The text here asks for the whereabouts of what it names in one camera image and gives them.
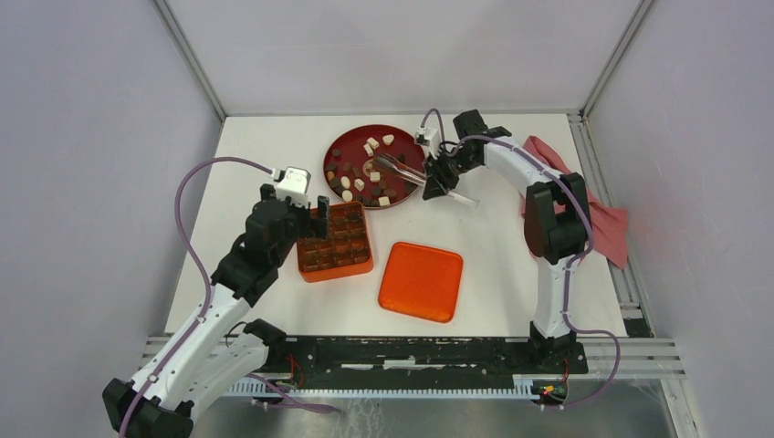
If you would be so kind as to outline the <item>orange chocolate box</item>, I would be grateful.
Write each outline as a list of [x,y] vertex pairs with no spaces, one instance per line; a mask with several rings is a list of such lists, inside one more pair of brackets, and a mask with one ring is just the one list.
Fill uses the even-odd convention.
[[[360,221],[350,221],[350,212],[359,212]],[[298,272],[308,283],[371,272],[374,261],[363,205],[359,202],[332,205],[328,238],[299,240],[297,261]]]

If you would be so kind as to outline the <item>metal tongs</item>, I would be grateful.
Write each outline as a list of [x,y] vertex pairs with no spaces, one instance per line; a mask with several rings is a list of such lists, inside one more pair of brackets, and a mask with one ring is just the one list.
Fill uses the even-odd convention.
[[433,183],[429,185],[427,176],[424,173],[399,162],[397,158],[387,153],[375,155],[372,163],[375,168],[378,168],[387,173],[392,173],[393,175],[407,181],[408,183],[422,187],[424,200],[438,197],[447,197],[468,207],[475,208],[479,205],[479,201],[476,199],[469,198],[451,189],[442,188],[437,183],[436,179],[432,179]]

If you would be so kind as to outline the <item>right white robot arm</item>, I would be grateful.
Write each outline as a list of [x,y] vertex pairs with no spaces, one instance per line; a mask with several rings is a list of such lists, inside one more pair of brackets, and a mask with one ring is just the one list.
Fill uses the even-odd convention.
[[539,372],[559,366],[577,341],[569,321],[570,292],[578,264],[594,247],[586,182],[541,162],[504,127],[488,126],[476,109],[453,120],[457,141],[442,127],[422,122],[414,141],[427,149],[423,198],[449,195],[461,175],[485,167],[523,197],[524,236],[538,261],[538,303],[530,322],[527,358]]

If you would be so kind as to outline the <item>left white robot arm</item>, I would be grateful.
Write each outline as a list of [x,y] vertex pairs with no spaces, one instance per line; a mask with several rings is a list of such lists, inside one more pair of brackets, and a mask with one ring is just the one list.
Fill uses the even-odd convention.
[[203,300],[162,349],[130,379],[110,381],[102,393],[112,428],[121,437],[188,437],[205,411],[235,383],[258,369],[279,370],[287,348],[280,329],[257,319],[235,345],[214,348],[278,279],[290,250],[303,238],[325,238],[329,198],[312,208],[305,192],[265,183],[246,229],[211,276]]

